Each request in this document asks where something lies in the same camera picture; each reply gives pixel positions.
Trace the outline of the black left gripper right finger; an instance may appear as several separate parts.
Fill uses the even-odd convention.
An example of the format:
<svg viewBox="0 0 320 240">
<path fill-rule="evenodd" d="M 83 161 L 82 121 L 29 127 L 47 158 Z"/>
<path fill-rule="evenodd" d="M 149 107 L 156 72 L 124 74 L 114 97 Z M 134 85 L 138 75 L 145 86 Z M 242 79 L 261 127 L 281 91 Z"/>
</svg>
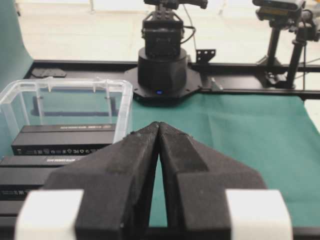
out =
<svg viewBox="0 0 320 240">
<path fill-rule="evenodd" d="M 282 194 L 257 170 L 164 122 L 158 137 L 168 225 L 184 239 L 293 239 Z"/>
</svg>

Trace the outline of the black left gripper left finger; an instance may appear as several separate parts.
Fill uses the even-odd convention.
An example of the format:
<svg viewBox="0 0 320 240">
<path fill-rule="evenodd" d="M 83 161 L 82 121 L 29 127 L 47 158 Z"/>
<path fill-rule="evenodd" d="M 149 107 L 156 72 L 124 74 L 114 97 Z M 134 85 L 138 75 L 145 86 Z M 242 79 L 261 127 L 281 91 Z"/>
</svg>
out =
<svg viewBox="0 0 320 240">
<path fill-rule="evenodd" d="M 31 191 L 16 240 L 138 240 L 150 218 L 159 124 L 54 170 Z"/>
</svg>

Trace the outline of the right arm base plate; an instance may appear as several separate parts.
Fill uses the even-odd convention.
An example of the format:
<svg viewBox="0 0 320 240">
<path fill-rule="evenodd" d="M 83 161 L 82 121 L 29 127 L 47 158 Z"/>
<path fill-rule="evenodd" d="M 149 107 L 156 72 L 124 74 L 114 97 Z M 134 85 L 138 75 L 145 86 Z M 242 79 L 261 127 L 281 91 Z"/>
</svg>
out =
<svg viewBox="0 0 320 240">
<path fill-rule="evenodd" d="M 124 79 L 132 84 L 134 96 L 143 101 L 182 99 L 203 87 L 200 73 L 190 68 L 135 67 L 124 73 Z"/>
</svg>

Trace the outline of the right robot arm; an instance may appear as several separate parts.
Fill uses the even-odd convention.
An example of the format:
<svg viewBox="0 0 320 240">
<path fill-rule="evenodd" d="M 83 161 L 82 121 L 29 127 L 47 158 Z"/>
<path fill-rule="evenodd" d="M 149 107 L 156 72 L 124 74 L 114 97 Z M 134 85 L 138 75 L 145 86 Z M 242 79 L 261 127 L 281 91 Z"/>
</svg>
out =
<svg viewBox="0 0 320 240">
<path fill-rule="evenodd" d="M 199 73 L 188 67 L 184 43 L 186 26 L 174 12 L 182 4 L 206 9 L 206 0 L 146 0 L 154 5 L 142 21 L 144 47 L 138 52 L 137 82 L 144 90 L 158 96 L 180 97 L 202 87 Z"/>
</svg>

